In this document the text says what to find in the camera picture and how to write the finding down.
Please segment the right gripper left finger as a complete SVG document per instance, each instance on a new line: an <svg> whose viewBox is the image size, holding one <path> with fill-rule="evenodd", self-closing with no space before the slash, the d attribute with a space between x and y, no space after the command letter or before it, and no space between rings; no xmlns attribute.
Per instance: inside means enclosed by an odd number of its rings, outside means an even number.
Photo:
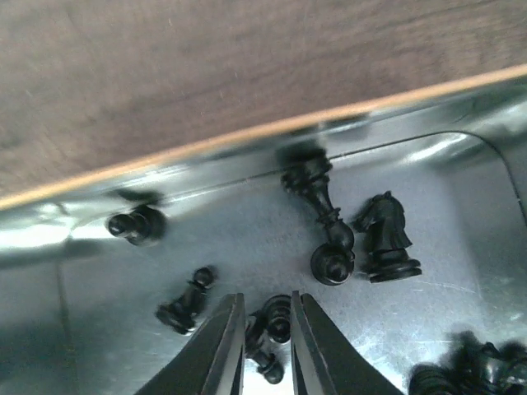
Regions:
<svg viewBox="0 0 527 395"><path fill-rule="evenodd" d="M139 394L230 395L243 392L244 295L226 295L180 353Z"/></svg>

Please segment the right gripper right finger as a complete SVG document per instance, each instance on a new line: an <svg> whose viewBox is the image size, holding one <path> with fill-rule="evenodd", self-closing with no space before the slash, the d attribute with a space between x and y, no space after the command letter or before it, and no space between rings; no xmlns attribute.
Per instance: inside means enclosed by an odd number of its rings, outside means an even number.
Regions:
<svg viewBox="0 0 527 395"><path fill-rule="evenodd" d="M363 358L310 294L291 297L291 367L295 394L400 394Z"/></svg>

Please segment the black pawn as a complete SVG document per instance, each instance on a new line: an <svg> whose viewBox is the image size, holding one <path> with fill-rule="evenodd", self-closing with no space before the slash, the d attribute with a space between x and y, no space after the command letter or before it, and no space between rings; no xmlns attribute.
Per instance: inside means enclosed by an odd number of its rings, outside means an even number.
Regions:
<svg viewBox="0 0 527 395"><path fill-rule="evenodd" d="M355 254L338 245L321 244L311 255L310 270L313 277L326 286L345 283L354 270Z"/></svg>
<svg viewBox="0 0 527 395"><path fill-rule="evenodd" d="M156 318L178 334L189 335L196 328L197 317L205 310L208 292L216 279L214 267L197 269L179 297L157 307Z"/></svg>
<svg viewBox="0 0 527 395"><path fill-rule="evenodd" d="M291 296L275 295L262 308L266 330L273 342L285 344L291 338Z"/></svg>
<svg viewBox="0 0 527 395"><path fill-rule="evenodd" d="M106 229L115 238L125 239L134 246L148 246L158 242L164 235L166 218L157 209L141 205L131 212L109 218Z"/></svg>

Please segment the black chess pieces in tin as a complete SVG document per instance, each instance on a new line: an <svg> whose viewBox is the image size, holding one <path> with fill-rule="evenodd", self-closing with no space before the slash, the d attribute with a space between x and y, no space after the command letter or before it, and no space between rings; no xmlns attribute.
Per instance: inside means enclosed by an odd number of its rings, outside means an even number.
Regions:
<svg viewBox="0 0 527 395"><path fill-rule="evenodd" d="M270 385L284 379L282 362L264 349L270 326L260 314L251 314L245 327L246 358ZM491 342L464 344L452 369L419 365L408 385L410 394L525 394L526 350L498 350Z"/></svg>

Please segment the black knight piece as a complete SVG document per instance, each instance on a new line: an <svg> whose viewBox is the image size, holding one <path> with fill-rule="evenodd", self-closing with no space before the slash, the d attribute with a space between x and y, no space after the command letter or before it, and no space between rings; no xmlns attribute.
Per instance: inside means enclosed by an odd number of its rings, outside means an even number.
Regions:
<svg viewBox="0 0 527 395"><path fill-rule="evenodd" d="M369 282L397 281L422 274L421 263L408 255L413 243L405 232L403 205L390 191L368 199L355 216L353 226L365 235L368 262L364 272Z"/></svg>

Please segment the gold metal tin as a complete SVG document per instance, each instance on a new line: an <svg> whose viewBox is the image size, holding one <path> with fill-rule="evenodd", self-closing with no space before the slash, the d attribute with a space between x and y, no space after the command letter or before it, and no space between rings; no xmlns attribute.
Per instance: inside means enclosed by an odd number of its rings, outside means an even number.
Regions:
<svg viewBox="0 0 527 395"><path fill-rule="evenodd" d="M329 243L315 210L285 190L294 157L324 150L329 196L355 237L354 270L318 282ZM353 221L390 191L422 274L371 283ZM146 205L155 244L106 229ZM211 266L189 335L155 316ZM245 318L275 295L313 295L395 387L464 342L526 343L526 68L242 129L1 199L1 391L132 394L164 368L228 294Z"/></svg>

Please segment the black bishop piece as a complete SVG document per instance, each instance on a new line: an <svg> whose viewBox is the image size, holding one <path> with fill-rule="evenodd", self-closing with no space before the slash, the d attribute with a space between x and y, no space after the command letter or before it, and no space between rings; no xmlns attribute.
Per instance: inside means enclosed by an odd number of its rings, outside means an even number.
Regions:
<svg viewBox="0 0 527 395"><path fill-rule="evenodd" d="M281 177L282 186L289 193L303 198L315 210L316 221L327 235L329 245L354 265L355 237L349 225L340 216L329 196L329 171L333 168L324 150L307 152L294 157L294 161Z"/></svg>

